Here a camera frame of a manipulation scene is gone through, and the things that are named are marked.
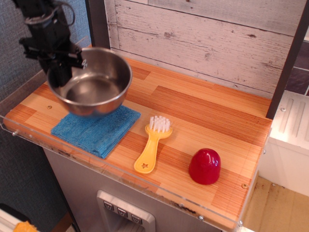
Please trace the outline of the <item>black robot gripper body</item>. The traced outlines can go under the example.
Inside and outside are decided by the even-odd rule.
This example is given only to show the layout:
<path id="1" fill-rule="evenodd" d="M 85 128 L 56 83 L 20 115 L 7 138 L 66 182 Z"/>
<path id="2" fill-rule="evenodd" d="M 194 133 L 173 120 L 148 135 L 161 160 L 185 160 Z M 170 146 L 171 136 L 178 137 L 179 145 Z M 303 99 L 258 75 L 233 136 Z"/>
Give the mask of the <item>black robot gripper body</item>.
<path id="1" fill-rule="evenodd" d="M 27 58 L 36 59 L 44 70 L 51 67 L 85 68 L 81 48 L 70 41 L 67 25 L 56 18 L 26 18 L 31 37 L 21 38 Z"/>

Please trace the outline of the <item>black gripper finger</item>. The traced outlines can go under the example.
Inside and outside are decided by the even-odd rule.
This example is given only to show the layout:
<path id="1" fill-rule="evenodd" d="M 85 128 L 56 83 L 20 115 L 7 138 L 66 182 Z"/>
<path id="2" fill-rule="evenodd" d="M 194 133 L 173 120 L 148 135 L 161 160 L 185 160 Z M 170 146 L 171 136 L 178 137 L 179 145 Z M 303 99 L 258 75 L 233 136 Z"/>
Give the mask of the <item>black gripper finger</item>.
<path id="1" fill-rule="evenodd" d="M 71 66 L 57 59 L 39 59 L 39 63 L 54 87 L 63 87 L 71 78 Z"/>

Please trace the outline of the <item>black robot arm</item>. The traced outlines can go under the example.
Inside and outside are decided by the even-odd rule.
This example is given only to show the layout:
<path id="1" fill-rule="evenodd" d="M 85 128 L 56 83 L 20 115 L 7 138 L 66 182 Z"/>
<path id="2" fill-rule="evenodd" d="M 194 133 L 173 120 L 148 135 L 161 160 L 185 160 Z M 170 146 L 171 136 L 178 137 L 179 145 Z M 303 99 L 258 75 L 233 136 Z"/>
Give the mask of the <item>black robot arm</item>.
<path id="1" fill-rule="evenodd" d="M 72 68 L 87 66 L 82 50 L 70 40 L 70 23 L 63 7 L 71 6 L 58 0 L 16 0 L 31 37 L 21 38 L 25 57 L 36 59 L 50 82 L 65 86 L 72 79 Z"/>

